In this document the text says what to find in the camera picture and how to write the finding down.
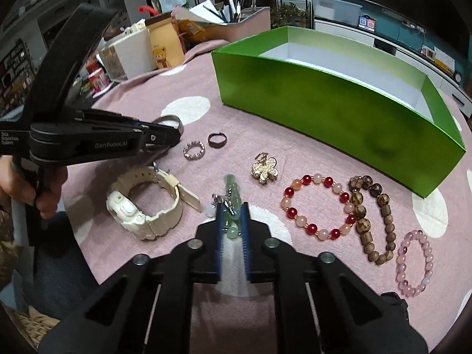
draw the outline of white cloth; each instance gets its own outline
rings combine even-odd
[[[171,12],[176,5],[184,6],[187,0],[151,0],[153,8],[161,13]]]

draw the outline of red handle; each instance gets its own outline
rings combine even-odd
[[[153,16],[157,16],[159,14],[159,12],[157,10],[155,10],[153,7],[149,6],[149,5],[142,5],[139,7],[139,11],[141,13],[143,13],[144,11],[148,11],[150,14],[152,14]]]

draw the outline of white watch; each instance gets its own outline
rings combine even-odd
[[[155,216],[145,215],[127,197],[134,186],[143,182],[154,182],[166,189],[174,199],[173,205],[169,209],[158,211]],[[172,174],[145,166],[124,173],[111,185],[107,209],[114,219],[136,238],[153,240],[157,236],[165,235],[179,223],[183,211],[182,201],[201,212],[200,199],[183,187]]]

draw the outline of human hand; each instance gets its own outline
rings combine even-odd
[[[49,189],[42,192],[35,202],[36,191],[13,170],[11,160],[11,156],[0,157],[0,205],[2,208],[11,212],[11,199],[14,199],[29,205],[35,203],[42,218],[52,217],[58,208],[62,185],[68,177],[67,168],[61,167],[46,171]]]

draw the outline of green box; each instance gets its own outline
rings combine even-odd
[[[466,152],[429,77],[360,42],[284,27],[212,57],[223,103],[326,142],[422,197]]]

